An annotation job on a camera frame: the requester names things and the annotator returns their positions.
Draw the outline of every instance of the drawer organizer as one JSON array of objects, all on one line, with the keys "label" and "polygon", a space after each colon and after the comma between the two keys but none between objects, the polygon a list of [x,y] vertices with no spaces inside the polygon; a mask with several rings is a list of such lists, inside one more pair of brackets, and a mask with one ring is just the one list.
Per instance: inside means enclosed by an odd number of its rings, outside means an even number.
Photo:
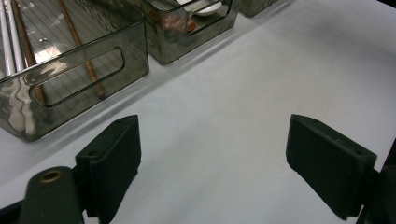
[{"label": "drawer organizer", "polygon": [[38,139],[148,73],[144,15],[136,8],[64,0],[77,47],[58,1],[18,5],[37,64],[0,80],[0,126],[20,139]]},{"label": "drawer organizer", "polygon": [[240,0],[124,0],[146,14],[148,52],[171,63],[235,24]]},{"label": "drawer organizer", "polygon": [[249,17],[254,17],[277,1],[278,0],[242,0],[239,11]]}]

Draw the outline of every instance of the white surface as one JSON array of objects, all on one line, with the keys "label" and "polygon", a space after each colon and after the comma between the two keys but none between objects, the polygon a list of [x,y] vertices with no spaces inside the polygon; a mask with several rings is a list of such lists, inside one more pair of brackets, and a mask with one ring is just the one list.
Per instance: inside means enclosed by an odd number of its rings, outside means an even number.
[{"label": "white surface", "polygon": [[381,167],[396,136],[395,21],[375,0],[239,15],[176,63],[150,58],[149,76],[37,142],[1,130],[0,207],[39,171],[74,166],[111,121],[138,114],[142,163],[113,223],[344,223],[287,165],[290,115],[327,123]]}]

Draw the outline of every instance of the white table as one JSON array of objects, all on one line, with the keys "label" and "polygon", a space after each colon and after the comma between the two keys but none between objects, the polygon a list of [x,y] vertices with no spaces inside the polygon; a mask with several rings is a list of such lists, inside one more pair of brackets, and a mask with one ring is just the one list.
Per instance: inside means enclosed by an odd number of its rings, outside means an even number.
[{"label": "white table", "polygon": [[0,130],[0,207],[137,114],[142,163],[113,223],[345,223],[288,166],[290,115],[325,122],[382,167],[396,137],[395,22],[396,9],[375,0],[289,0],[239,15],[176,63],[150,58],[147,77],[34,143]]}]

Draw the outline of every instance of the gray translucent container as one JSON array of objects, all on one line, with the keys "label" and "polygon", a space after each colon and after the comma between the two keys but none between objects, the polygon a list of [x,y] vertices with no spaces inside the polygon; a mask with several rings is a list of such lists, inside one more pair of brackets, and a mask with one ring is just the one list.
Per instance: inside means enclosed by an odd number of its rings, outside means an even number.
[{"label": "gray translucent container", "polygon": [[64,0],[76,48],[58,1],[18,3],[38,64],[0,80],[0,126],[20,139],[38,139],[148,73],[144,15],[134,7]]},{"label": "gray translucent container", "polygon": [[[171,63],[235,24],[240,0],[124,0],[146,14],[148,52],[162,64]],[[203,8],[221,3],[215,13],[198,16]]]},{"label": "gray translucent container", "polygon": [[242,0],[239,11],[249,17],[254,17],[278,0]]}]

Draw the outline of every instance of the black mechanical part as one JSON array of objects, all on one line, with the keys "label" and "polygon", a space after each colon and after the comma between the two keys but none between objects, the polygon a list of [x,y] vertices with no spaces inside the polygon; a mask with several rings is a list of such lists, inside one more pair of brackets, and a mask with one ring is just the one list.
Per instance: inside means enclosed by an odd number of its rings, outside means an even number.
[{"label": "black mechanical part", "polygon": [[379,174],[376,155],[326,124],[292,115],[287,161],[341,219],[396,224],[396,141]]},{"label": "black mechanical part", "polygon": [[32,177],[25,199],[0,210],[4,224],[101,224],[116,215],[141,162],[137,116],[118,119],[76,156],[73,169],[53,167]]}]

